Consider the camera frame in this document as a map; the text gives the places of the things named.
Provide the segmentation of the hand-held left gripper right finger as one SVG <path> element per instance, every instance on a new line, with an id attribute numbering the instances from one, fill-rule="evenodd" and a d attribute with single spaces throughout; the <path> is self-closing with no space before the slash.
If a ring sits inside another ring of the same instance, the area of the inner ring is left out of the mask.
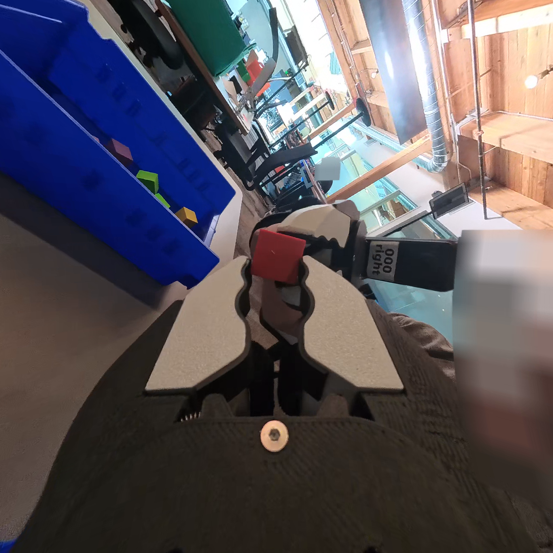
<path id="1" fill-rule="evenodd" d="M 322 394 L 402 393 L 404 384 L 365 298 L 327 266 L 305 256 L 308 310 L 300 354 L 322 374 Z"/>

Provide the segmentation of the red cube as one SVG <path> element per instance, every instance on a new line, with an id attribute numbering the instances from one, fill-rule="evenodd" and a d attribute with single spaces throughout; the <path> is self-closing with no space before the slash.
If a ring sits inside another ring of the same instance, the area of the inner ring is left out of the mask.
<path id="1" fill-rule="evenodd" d="M 251 260 L 251 274 L 286 285 L 299 282 L 299 266 L 306 240 L 262 229 Z"/>

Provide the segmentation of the purple cube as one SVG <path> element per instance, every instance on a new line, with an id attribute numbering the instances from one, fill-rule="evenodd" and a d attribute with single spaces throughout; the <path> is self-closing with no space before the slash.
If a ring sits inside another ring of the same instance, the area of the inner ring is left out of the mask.
<path id="1" fill-rule="evenodd" d="M 133 164 L 133 156 L 130 149 L 116 139 L 109 139 L 105 148 L 126 168 Z"/>

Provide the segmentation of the silver ventilation duct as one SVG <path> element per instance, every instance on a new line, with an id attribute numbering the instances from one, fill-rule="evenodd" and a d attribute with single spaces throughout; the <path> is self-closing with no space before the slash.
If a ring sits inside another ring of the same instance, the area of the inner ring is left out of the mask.
<path id="1" fill-rule="evenodd" d="M 402 1 L 402 6 L 431 142 L 430 157 L 424 168 L 430 173 L 443 173 L 452 160 L 455 146 L 438 2 Z"/>

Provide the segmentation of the person's right hand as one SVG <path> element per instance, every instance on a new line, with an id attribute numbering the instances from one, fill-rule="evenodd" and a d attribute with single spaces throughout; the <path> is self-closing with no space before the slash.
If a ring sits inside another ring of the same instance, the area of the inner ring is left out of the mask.
<path id="1" fill-rule="evenodd" d="M 288 305 L 274 280 L 262 279 L 260 314 L 278 337 L 289 344 L 297 344 L 303 314 Z"/>

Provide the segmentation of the small black monitor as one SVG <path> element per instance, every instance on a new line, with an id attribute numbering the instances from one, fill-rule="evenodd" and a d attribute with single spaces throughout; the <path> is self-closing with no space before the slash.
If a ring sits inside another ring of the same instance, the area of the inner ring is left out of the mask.
<path id="1" fill-rule="evenodd" d="M 432 194 L 431 200 L 429 200 L 431 214 L 434 219 L 443 217 L 469 203 L 466 183 L 460 183 L 445 192 L 436 191 Z"/>

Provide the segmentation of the grey desk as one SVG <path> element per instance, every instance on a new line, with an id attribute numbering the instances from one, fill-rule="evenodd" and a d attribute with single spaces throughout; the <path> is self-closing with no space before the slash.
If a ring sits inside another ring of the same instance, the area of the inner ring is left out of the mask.
<path id="1" fill-rule="evenodd" d="M 185 287 L 159 284 L 15 182 L 1 193 L 1 448 L 65 433 L 102 356 L 167 287 Z"/>

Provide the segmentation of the green board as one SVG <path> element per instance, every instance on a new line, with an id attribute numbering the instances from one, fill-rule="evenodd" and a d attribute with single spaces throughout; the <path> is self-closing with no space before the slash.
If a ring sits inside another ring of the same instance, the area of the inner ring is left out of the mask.
<path id="1" fill-rule="evenodd" d="M 247 57 L 247 45 L 225 1 L 168 1 L 168 4 L 213 77 L 220 77 Z"/>

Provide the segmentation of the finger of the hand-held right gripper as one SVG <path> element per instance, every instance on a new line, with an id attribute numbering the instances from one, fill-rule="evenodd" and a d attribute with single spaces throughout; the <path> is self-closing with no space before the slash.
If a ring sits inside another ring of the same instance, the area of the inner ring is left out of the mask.
<path id="1" fill-rule="evenodd" d="M 327 244 L 307 244 L 305 247 L 305 256 L 309 256 L 319 263 L 332 269 L 332 258 L 334 248 Z"/>
<path id="2" fill-rule="evenodd" d="M 277 226 L 277 232 L 323 238 L 344 248 L 349 238 L 351 222 L 348 214 L 333 205 L 314 205 L 287 215 Z"/>

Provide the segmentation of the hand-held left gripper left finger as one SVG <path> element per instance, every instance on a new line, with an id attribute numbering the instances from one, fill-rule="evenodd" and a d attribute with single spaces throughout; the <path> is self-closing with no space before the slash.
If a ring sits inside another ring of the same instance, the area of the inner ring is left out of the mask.
<path id="1" fill-rule="evenodd" d="M 184 299 L 144 391 L 199 393 L 245 360 L 251 332 L 247 277 L 239 256 L 197 284 Z"/>

